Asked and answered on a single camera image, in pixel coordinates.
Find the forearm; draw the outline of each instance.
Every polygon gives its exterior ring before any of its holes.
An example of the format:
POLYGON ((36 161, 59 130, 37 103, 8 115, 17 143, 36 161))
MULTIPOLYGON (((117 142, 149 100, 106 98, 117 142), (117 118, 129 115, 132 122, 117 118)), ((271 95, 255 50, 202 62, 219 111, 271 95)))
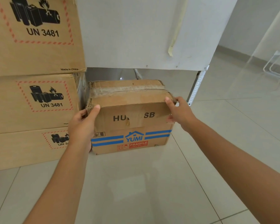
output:
POLYGON ((88 151, 69 145, 24 224, 73 224, 85 177, 88 151))
POLYGON ((280 174, 199 120, 187 131, 261 224, 280 223, 280 174))

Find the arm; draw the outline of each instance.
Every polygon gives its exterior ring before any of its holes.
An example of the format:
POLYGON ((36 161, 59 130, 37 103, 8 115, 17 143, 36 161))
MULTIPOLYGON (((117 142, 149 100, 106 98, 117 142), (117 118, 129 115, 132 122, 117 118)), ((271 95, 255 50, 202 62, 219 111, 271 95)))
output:
POLYGON ((192 113, 187 102, 177 97, 179 107, 166 97, 172 115, 198 144, 227 184, 261 224, 280 223, 280 174, 239 149, 192 113))
POLYGON ((94 120, 100 106, 88 117, 84 109, 69 123, 69 144, 62 155, 47 187, 23 224, 75 223, 85 177, 86 162, 91 149, 94 120))

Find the white wall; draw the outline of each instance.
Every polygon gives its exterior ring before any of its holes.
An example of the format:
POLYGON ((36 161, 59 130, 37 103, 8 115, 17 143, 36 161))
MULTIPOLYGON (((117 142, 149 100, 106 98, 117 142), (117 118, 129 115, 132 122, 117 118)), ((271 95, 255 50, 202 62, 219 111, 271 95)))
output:
POLYGON ((219 45, 252 55, 280 11, 280 0, 238 0, 219 45))
POLYGON ((280 12, 253 55, 263 60, 269 60, 276 50, 280 51, 280 12))

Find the hand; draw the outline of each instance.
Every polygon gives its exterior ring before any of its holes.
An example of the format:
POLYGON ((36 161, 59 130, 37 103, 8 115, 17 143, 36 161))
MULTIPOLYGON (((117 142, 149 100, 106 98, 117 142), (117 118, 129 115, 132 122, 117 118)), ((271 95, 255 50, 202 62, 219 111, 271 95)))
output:
POLYGON ((197 120, 197 118, 194 116, 188 103, 182 97, 176 97, 176 100, 179 102, 178 107, 174 105, 169 97, 165 98, 165 102, 171 111, 167 122, 178 122, 185 131, 189 131, 189 125, 197 120))
POLYGON ((94 121, 101 107, 96 105, 86 118, 87 109, 81 110, 74 115, 68 126, 69 144, 82 146, 89 152, 91 149, 91 138, 94 134, 94 121))

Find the red dashed border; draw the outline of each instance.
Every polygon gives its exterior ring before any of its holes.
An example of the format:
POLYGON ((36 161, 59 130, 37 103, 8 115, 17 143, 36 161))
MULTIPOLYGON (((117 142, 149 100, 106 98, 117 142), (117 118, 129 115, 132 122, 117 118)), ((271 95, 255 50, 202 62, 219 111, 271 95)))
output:
MULTIPOLYGON (((58 132, 65 132, 65 131, 54 131, 54 132, 46 132, 46 133, 58 133, 58 132)), ((51 149, 56 149, 56 148, 53 148, 50 144, 50 142, 48 141, 47 137, 45 136, 46 133, 42 133, 42 135, 44 136, 46 142, 49 144, 50 148, 51 149)))
POLYGON ((31 43, 31 44, 52 44, 52 45, 74 45, 74 40, 72 38, 72 30, 71 30, 71 27, 70 27, 70 19, 69 19, 69 16, 68 16, 68 12, 67 12, 67 6, 66 6, 66 1, 65 0, 62 0, 62 3, 63 3, 63 6, 64 6, 64 11, 65 11, 65 16, 66 16, 66 21, 67 21, 67 27, 68 27, 68 32, 70 34, 70 42, 52 42, 52 41, 24 41, 24 40, 18 40, 15 38, 15 34, 13 33, 13 30, 10 26, 10 23, 7 19, 7 16, 6 14, 4 13, 4 10, 3 8, 1 7, 1 3, 0 3, 0 12, 2 13, 3 15, 3 19, 5 20, 5 23, 6 23, 6 26, 8 27, 9 29, 9 32, 11 33, 11 37, 14 39, 14 42, 18 42, 18 43, 31 43))
POLYGON ((30 109, 32 110, 32 112, 48 112, 48 111, 68 111, 68 110, 73 110, 73 106, 72 106, 72 100, 70 98, 70 93, 68 91, 68 88, 67 88, 67 84, 66 84, 66 81, 16 81, 17 85, 19 86, 19 89, 20 91, 22 92, 22 94, 24 95, 25 99, 26 99, 26 102, 27 104, 30 106, 30 109), (66 92, 67 92, 67 96, 68 96, 68 100, 70 102, 70 106, 71 108, 64 108, 64 109, 50 109, 50 110, 34 110, 30 101, 28 100, 26 94, 24 93, 23 91, 23 88, 21 87, 20 83, 63 83, 64 84, 64 87, 66 89, 66 92))

